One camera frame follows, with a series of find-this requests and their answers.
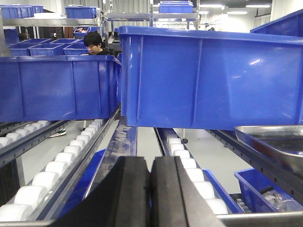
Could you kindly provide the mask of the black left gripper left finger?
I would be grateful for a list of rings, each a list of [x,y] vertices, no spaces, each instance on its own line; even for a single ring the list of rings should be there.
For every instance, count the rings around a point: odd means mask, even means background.
[[[150,226],[149,175],[143,157],[120,157],[88,197],[51,226]]]

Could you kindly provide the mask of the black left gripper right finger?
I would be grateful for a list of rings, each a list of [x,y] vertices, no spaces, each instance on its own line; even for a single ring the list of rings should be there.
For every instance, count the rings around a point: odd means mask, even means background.
[[[223,227],[190,181],[179,157],[156,157],[151,169],[152,227]]]

